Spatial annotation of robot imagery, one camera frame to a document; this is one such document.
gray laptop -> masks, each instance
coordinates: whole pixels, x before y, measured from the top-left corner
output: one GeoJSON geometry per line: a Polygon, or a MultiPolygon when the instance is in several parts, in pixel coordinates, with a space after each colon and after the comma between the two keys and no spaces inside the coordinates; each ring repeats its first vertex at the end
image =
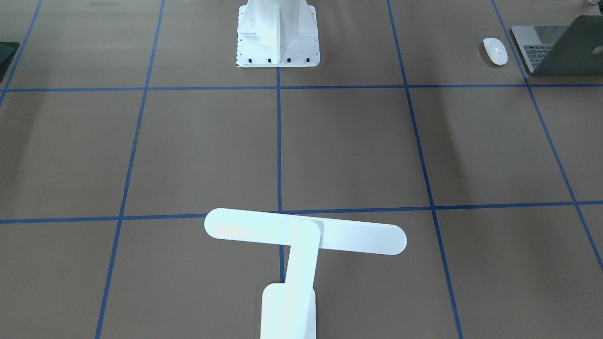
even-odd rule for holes
{"type": "Polygon", "coordinates": [[[603,15],[580,15],[569,26],[513,26],[530,74],[603,74],[603,15]]]}

white object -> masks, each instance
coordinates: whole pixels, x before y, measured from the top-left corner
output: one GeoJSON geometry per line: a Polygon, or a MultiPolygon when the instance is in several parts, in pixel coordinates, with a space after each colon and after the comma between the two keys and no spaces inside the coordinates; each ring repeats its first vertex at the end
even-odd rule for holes
{"type": "Polygon", "coordinates": [[[260,339],[316,339],[318,249],[396,255],[406,248],[395,225],[236,209],[209,212],[205,230],[217,239],[291,246],[285,283],[264,289],[260,339]]]}
{"type": "Polygon", "coordinates": [[[488,57],[493,63],[502,66],[507,63],[509,57],[507,56],[507,50],[505,45],[499,39],[488,37],[484,39],[484,48],[488,57]]]}
{"type": "Polygon", "coordinates": [[[306,0],[249,0],[239,8],[237,34],[239,67],[320,63],[316,9],[306,0]]]}

computer mouse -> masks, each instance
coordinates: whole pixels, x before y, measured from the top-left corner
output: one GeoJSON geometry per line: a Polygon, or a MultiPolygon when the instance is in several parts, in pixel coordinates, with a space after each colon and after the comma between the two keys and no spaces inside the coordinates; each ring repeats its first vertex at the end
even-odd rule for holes
{"type": "Polygon", "coordinates": [[[484,39],[484,48],[486,49],[486,53],[488,53],[490,60],[499,66],[506,64],[509,60],[505,45],[503,45],[499,39],[487,37],[484,39]]]}

laptop keyboard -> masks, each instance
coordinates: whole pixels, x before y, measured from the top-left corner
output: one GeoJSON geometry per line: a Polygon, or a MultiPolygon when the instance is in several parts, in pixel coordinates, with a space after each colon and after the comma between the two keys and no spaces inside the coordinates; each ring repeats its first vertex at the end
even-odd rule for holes
{"type": "Polygon", "coordinates": [[[532,67],[536,68],[552,47],[553,45],[524,45],[523,49],[526,51],[532,67]]]}

dark object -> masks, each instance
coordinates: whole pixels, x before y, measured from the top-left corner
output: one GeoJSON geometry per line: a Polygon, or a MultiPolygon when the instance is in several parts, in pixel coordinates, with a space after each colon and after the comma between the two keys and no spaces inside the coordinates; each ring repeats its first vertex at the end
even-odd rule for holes
{"type": "Polygon", "coordinates": [[[4,78],[18,48],[18,42],[0,42],[0,81],[4,78]]]}

